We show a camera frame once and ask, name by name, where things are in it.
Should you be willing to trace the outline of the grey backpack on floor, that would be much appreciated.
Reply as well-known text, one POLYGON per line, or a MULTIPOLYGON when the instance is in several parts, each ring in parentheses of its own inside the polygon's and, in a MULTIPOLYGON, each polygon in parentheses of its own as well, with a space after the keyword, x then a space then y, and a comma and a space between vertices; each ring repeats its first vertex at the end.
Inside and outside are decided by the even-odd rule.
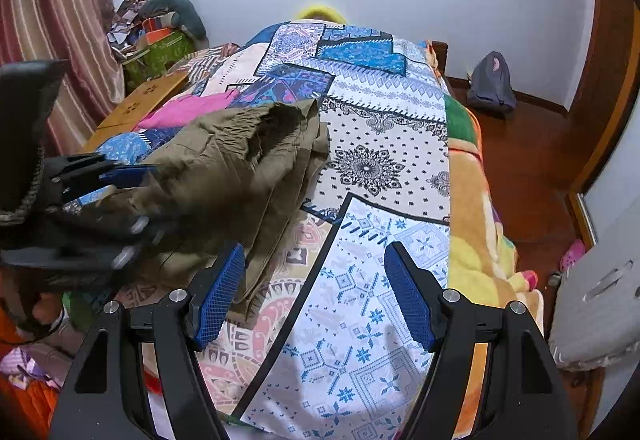
POLYGON ((511 86, 510 70, 501 52, 488 52, 477 64, 466 102, 472 108, 503 114, 516 109, 518 101, 511 86))

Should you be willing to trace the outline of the orange garment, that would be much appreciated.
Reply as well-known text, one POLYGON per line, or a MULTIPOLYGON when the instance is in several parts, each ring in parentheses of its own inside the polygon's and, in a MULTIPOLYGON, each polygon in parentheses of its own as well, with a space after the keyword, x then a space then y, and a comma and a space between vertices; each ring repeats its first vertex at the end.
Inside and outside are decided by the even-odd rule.
POLYGON ((47 439, 59 394, 38 380, 18 388, 1 373, 1 438, 47 439))

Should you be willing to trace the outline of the yellow foam headboard arc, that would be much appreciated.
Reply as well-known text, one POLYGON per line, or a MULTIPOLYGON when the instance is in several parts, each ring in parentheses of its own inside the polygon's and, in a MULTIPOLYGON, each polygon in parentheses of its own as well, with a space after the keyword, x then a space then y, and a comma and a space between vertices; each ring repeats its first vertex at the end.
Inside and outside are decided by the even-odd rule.
POLYGON ((324 5, 310 5, 303 8, 295 17, 296 20, 312 19, 337 24, 346 24, 346 19, 335 9, 324 5))

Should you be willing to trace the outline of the pink slipper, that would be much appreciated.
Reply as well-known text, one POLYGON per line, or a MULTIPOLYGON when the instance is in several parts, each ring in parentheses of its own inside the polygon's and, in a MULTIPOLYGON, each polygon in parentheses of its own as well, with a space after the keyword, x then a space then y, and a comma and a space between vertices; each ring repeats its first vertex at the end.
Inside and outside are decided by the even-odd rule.
POLYGON ((581 239, 575 240, 566 250, 559 262, 559 270, 565 272, 573 268, 586 253, 585 243, 581 239))

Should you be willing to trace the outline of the blue patchwork bed sheet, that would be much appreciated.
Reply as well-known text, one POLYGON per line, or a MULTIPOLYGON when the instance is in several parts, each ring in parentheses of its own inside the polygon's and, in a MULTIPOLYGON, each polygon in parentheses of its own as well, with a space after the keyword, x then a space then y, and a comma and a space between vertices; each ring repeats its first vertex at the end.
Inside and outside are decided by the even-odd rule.
POLYGON ((288 439, 389 439, 431 355, 415 342, 384 268, 388 245, 448 275, 449 93, 422 46, 304 20, 262 30, 230 56, 188 63, 171 100, 226 101, 100 145, 125 164, 218 159, 272 108, 299 116, 298 164, 250 211, 247 278, 198 355, 216 408, 288 439))

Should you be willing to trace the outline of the striped red curtain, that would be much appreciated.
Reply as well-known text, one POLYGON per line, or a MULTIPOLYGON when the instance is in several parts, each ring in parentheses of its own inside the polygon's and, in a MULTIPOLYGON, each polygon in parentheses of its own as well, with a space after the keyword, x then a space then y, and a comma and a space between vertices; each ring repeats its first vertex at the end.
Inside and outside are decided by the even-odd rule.
POLYGON ((79 151, 125 98, 107 32, 113 0, 1 0, 1 60, 56 59, 70 68, 47 122, 47 146, 79 151))

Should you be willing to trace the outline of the pink garment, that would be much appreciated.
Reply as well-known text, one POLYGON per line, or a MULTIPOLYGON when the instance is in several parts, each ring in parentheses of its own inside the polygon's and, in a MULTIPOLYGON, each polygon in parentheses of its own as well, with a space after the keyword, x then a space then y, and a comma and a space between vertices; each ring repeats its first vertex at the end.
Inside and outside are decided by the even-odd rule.
POLYGON ((200 115, 227 109, 240 93, 239 89, 232 89, 206 97, 188 95, 171 99, 163 107, 146 115, 134 129, 163 129, 184 126, 200 115))

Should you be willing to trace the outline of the purple clothes pile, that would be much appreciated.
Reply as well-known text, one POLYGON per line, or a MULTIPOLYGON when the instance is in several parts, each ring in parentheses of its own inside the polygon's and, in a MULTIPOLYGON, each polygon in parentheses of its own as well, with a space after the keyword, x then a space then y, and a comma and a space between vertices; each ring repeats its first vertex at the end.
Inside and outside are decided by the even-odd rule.
POLYGON ((38 342, 28 342, 32 335, 20 330, 17 339, 9 340, 9 351, 1 355, 1 374, 24 376, 26 382, 20 387, 39 380, 60 389, 82 338, 73 327, 61 327, 38 342))

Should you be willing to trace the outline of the wooden lap table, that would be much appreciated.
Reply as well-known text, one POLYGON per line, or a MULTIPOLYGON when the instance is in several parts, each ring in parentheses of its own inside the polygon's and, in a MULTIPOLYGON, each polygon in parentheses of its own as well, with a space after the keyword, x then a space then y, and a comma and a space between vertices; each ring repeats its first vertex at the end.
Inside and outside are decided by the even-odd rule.
POLYGON ((133 131, 146 115, 177 95, 187 79, 188 72, 178 71, 141 84, 104 119, 82 147, 81 153, 96 151, 108 138, 133 131))

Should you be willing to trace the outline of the green storage basket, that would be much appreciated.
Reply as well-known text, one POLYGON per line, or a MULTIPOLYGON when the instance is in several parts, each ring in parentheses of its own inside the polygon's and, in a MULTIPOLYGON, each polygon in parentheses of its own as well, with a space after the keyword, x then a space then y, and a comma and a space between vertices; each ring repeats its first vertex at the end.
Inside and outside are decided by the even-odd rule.
POLYGON ((193 50, 191 38, 181 31, 174 31, 135 52, 122 63, 126 92, 131 93, 142 83, 160 78, 193 50))

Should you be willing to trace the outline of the olive khaki shorts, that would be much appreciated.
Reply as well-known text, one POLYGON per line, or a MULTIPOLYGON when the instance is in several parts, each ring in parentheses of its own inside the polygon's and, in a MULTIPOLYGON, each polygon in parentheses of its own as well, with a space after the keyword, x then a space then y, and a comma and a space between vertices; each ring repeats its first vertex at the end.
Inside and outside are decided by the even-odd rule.
POLYGON ((329 130, 317 100, 210 112, 148 157, 156 171, 141 187, 108 189, 80 212, 178 221, 178 230, 134 270, 135 278, 172 289, 211 266, 224 244, 241 244, 246 267, 230 317, 244 322, 328 157, 329 130))

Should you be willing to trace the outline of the orange yellow fleece blanket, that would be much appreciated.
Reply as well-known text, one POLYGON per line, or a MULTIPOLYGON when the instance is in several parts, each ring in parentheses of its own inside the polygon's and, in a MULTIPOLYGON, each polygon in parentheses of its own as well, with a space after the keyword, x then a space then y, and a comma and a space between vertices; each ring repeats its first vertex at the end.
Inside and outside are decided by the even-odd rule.
POLYGON ((544 326, 544 296, 533 270, 518 272, 518 251, 504 235, 485 176, 482 131, 475 115, 446 99, 450 195, 447 286, 473 304, 502 308, 521 301, 544 326))

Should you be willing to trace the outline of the wooden door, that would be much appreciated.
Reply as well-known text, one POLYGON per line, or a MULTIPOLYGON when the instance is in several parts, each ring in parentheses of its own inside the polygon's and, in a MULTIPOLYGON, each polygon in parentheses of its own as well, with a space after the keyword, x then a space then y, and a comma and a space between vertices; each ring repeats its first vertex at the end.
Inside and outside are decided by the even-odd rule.
POLYGON ((639 86, 639 7, 634 0, 594 0, 589 47, 570 119, 588 159, 570 189, 586 193, 622 137, 639 86))

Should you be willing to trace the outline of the grey plush toy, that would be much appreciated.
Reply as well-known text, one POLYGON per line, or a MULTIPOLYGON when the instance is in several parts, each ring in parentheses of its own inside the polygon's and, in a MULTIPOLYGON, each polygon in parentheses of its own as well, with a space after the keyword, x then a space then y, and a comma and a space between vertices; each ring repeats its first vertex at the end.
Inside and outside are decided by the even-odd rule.
POLYGON ((162 28, 179 29, 193 41, 207 38, 204 23, 190 0, 147 0, 139 15, 143 19, 157 19, 162 28))

